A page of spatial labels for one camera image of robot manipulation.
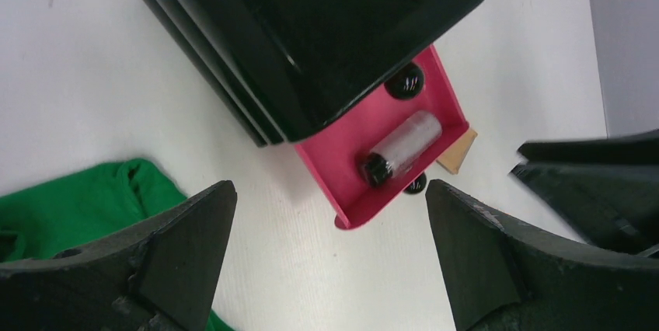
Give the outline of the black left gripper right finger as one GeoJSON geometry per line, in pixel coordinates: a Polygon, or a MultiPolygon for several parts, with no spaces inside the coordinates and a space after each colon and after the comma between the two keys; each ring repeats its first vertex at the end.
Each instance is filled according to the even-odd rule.
{"type": "Polygon", "coordinates": [[[658,261],[575,242],[436,179],[427,212],[458,330],[656,330],[658,261]]]}

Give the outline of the pink drawer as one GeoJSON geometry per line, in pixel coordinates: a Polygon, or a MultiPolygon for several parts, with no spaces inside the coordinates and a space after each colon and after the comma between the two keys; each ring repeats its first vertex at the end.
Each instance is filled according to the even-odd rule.
{"type": "Polygon", "coordinates": [[[434,47],[413,59],[424,79],[411,99],[380,86],[295,150],[332,204],[335,226],[362,226],[469,129],[434,47]]]}
{"type": "Polygon", "coordinates": [[[403,192],[407,195],[417,195],[422,193],[427,186],[427,176],[422,172],[412,183],[410,183],[403,192]]]}
{"type": "Polygon", "coordinates": [[[410,62],[401,68],[385,83],[386,92],[394,99],[410,100],[418,96],[424,88],[425,75],[421,67],[410,62]]]}

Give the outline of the pink bottom drawer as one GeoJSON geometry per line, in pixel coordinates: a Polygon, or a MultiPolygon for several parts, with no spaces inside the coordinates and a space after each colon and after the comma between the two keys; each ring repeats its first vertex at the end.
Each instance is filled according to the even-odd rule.
{"type": "Polygon", "coordinates": [[[422,193],[427,186],[427,176],[422,172],[412,183],[410,183],[403,192],[407,195],[417,195],[422,193]]]}

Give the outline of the black drawer organizer box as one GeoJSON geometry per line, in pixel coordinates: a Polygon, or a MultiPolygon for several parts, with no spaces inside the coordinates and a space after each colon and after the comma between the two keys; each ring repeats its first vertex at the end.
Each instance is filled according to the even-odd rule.
{"type": "Polygon", "coordinates": [[[304,141],[484,0],[143,0],[251,137],[304,141]]]}

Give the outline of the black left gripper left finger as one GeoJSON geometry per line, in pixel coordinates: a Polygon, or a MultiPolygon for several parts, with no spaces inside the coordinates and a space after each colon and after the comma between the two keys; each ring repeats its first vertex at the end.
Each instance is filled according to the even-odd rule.
{"type": "Polygon", "coordinates": [[[48,260],[1,266],[3,330],[202,330],[237,193],[218,182],[178,206],[48,260]]]}

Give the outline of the pink top drawer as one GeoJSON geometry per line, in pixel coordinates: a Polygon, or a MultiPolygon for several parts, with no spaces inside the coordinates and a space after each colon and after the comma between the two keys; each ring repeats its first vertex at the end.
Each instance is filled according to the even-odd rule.
{"type": "Polygon", "coordinates": [[[401,68],[385,83],[386,92],[394,99],[410,100],[418,96],[424,88],[425,75],[421,67],[410,62],[401,68]]]}

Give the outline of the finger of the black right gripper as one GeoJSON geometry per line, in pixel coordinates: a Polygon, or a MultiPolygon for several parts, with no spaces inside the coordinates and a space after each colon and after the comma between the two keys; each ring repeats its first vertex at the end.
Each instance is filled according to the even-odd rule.
{"type": "Polygon", "coordinates": [[[658,132],[583,141],[528,141],[511,175],[584,241],[658,255],[658,132]]]}

